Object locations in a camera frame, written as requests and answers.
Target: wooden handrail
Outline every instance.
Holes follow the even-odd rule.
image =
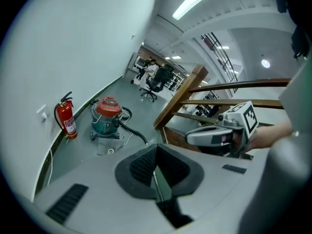
[[[189,115],[189,114],[182,114],[182,113],[173,113],[173,115],[180,116],[180,117],[187,118],[187,119],[195,119],[198,121],[203,121],[203,122],[207,122],[211,124],[215,124],[217,120],[216,118],[209,118],[209,117],[204,117],[204,116]]]
[[[235,106],[246,101],[252,101],[254,107],[283,109],[279,100],[272,99],[207,99],[207,100],[183,100],[181,104]]]
[[[231,82],[217,85],[204,86],[201,88],[192,88],[189,92],[203,92],[210,90],[222,90],[222,89],[232,89],[232,88],[260,88],[260,87],[286,87],[291,79],[262,79],[262,80],[252,80],[252,81],[239,81]]]
[[[204,66],[198,65],[194,68],[192,74],[183,82],[175,96],[155,120],[154,127],[156,129],[161,129],[170,121],[173,117],[172,113],[176,113],[181,108],[180,102],[190,98],[192,93],[189,90],[197,87],[207,75],[208,71]]]

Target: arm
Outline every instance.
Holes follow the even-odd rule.
[[[251,136],[246,152],[252,149],[271,147],[274,142],[292,133],[293,127],[290,121],[270,127],[259,127]]]

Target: floor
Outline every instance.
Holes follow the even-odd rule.
[[[139,90],[138,85],[131,84],[129,79],[122,78],[103,92],[100,98],[103,96],[115,97],[121,106],[132,110],[133,116],[127,122],[127,126],[143,133],[149,144],[161,143],[160,133],[154,129],[153,122],[166,107],[169,99],[166,100],[159,96],[155,102],[152,102],[149,97],[141,97],[141,93],[143,91]],[[62,140],[53,156],[53,172],[50,183],[79,166],[82,162],[97,156],[97,141],[92,142],[89,138],[89,133],[92,131],[90,120],[91,112],[87,108],[76,121],[78,137],[69,140],[68,143],[65,139]],[[197,128],[198,122],[174,116],[167,126],[187,132]],[[121,127],[118,130],[120,135],[124,135],[125,140],[127,140],[130,133]],[[140,137],[133,135],[122,149],[133,147],[145,147],[145,143]],[[49,174],[50,169],[47,172],[44,187],[47,184]]]
[[[141,81],[139,79],[134,79],[134,84],[140,86]],[[145,82],[141,85],[141,87],[148,90],[148,85]],[[162,91],[159,91],[156,95],[158,97],[164,98],[166,101],[170,101],[175,96],[175,94],[175,92],[170,91],[169,89],[164,87],[164,89]]]

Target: black office chair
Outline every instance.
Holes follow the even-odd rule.
[[[167,69],[160,67],[152,80],[149,80],[149,78],[146,79],[146,84],[149,86],[149,90],[140,88],[140,90],[143,89],[146,91],[145,93],[141,94],[141,96],[150,95],[154,102],[157,99],[157,95],[153,94],[152,91],[156,93],[160,92],[163,90],[164,85],[173,77],[174,75],[171,74]]]

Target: white wall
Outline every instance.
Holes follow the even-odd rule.
[[[232,99],[278,99],[285,88],[239,88]],[[279,124],[288,119],[285,110],[254,108],[257,120],[262,123]]]
[[[74,111],[124,73],[155,0],[29,0],[0,49],[1,168],[31,199],[49,142],[36,110],[73,91]],[[59,132],[54,122],[50,139]]]

